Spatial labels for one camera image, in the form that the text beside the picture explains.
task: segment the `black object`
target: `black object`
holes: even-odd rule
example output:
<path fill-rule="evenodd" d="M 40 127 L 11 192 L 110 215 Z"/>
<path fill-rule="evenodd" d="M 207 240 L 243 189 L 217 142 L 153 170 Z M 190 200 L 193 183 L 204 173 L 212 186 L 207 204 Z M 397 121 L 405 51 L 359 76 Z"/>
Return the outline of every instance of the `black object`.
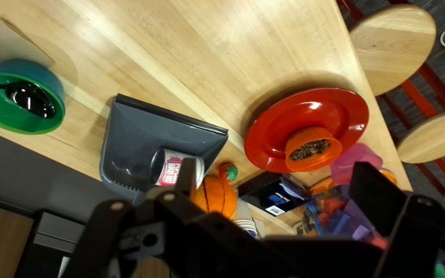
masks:
<path fill-rule="evenodd" d="M 311 200 L 311 195 L 278 173 L 265 172 L 238 187 L 238 197 L 272 217 L 286 214 Z"/>
<path fill-rule="evenodd" d="M 363 198 L 371 198 L 367 192 L 397 195 L 388 189 L 394 186 L 365 163 L 356 164 L 351 187 L 353 200 L 362 210 L 373 209 L 365 207 L 370 203 Z M 393 203 L 384 207 L 401 214 L 394 221 L 382 220 L 390 230 L 390 244 L 380 251 L 367 243 L 334 238 L 283 237 L 257 241 L 223 215 L 203 214 L 176 189 L 156 189 L 139 207 L 125 201 L 101 204 L 85 227 L 65 277 L 130 277 L 136 260 L 158 257 L 176 275 L 190 278 L 433 278 L 438 254 L 445 263 L 439 251 L 444 246 L 439 240 L 445 234 L 445 210 L 436 201 L 418 195 L 408 197 L 402 207 L 397 206 Z"/>
<path fill-rule="evenodd" d="M 139 203 L 164 164 L 164 150 L 204 161 L 206 170 L 227 141 L 227 130 L 118 95 L 101 156 L 101 180 L 110 190 Z"/>
<path fill-rule="evenodd" d="M 50 119 L 56 115 L 53 102 L 36 84 L 25 81 L 0 84 L 0 90 L 5 90 L 5 95 L 11 102 L 39 118 Z"/>

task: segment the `small box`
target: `small box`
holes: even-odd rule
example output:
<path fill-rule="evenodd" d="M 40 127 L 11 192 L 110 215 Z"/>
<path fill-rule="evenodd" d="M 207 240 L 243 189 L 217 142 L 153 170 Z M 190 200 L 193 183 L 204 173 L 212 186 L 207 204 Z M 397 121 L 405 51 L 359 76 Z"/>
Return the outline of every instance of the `small box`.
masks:
<path fill-rule="evenodd" d="M 238 197 L 272 217 L 283 215 L 311 200 L 309 190 L 283 175 L 269 172 L 240 186 Z"/>

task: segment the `green bowl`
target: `green bowl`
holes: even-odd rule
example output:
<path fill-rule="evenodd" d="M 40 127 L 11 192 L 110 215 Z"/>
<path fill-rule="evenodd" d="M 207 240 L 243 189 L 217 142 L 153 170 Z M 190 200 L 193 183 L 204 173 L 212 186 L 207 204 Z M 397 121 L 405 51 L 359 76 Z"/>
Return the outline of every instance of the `green bowl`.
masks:
<path fill-rule="evenodd" d="M 0 127 L 24 135 L 42 135 L 56 130 L 65 118 L 64 87 L 45 67 L 28 61 L 8 61 L 0 64 L 0 84 L 27 81 L 44 90 L 56 107 L 51 119 L 44 119 L 24 110 L 0 90 Z"/>

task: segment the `gray tray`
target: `gray tray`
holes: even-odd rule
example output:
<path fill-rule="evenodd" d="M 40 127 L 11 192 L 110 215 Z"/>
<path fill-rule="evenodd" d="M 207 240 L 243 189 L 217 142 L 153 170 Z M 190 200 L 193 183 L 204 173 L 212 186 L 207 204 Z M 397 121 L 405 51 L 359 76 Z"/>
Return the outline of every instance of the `gray tray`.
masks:
<path fill-rule="evenodd" d="M 203 158 L 207 172 L 226 141 L 224 129 L 118 95 L 102 146 L 101 180 L 138 204 L 156 187 L 164 149 Z"/>

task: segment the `red plate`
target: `red plate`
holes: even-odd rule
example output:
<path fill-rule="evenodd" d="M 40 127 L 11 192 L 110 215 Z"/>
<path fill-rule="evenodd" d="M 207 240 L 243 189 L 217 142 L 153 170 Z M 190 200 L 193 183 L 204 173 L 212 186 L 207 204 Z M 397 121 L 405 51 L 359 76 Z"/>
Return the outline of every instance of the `red plate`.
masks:
<path fill-rule="evenodd" d="M 346 152 L 368 124 L 365 101 L 342 88 L 314 88 L 289 96 L 266 110 L 252 124 L 244 152 L 258 169 L 289 173 L 285 147 L 288 138 L 306 127 L 323 127 Z"/>

